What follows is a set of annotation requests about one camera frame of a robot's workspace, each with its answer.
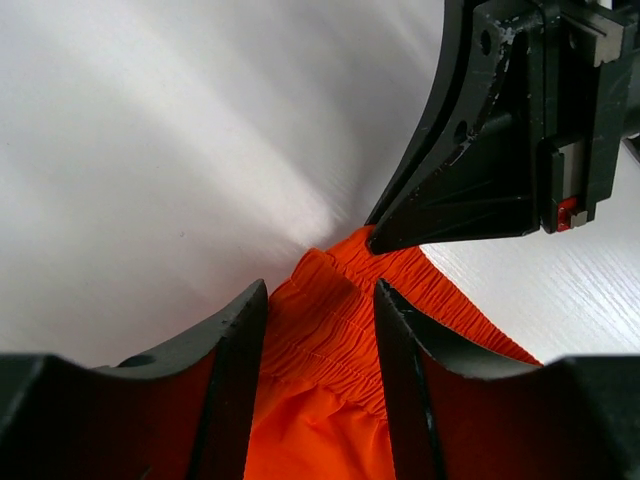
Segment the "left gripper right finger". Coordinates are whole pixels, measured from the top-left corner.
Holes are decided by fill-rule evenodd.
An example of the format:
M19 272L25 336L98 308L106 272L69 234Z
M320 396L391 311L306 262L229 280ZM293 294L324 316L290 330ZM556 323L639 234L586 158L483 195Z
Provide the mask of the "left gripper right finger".
M534 366L419 311L388 282L374 320L400 479L635 479L639 359Z

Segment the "orange shorts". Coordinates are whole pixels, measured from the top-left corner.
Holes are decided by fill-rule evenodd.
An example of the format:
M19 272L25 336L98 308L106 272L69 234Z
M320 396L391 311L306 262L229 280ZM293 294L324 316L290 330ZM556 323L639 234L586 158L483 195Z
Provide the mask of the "orange shorts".
M270 296L248 479L394 477L374 326L379 279L472 341L532 361L421 249L374 255L369 233L310 249Z

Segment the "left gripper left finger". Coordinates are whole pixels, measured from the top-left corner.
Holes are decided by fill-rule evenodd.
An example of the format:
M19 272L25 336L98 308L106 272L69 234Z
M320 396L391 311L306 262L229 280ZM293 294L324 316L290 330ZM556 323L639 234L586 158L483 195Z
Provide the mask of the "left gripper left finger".
M262 281L114 367L1 358L5 479L240 479L268 314Z

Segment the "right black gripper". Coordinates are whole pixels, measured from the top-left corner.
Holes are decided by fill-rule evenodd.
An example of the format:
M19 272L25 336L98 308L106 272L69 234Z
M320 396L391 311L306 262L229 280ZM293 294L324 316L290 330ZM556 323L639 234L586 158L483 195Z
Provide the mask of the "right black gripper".
M542 228L595 218L639 132L639 4L562 1L557 127L539 146ZM538 230L544 16L531 1L449 1L424 112L368 218L375 254Z

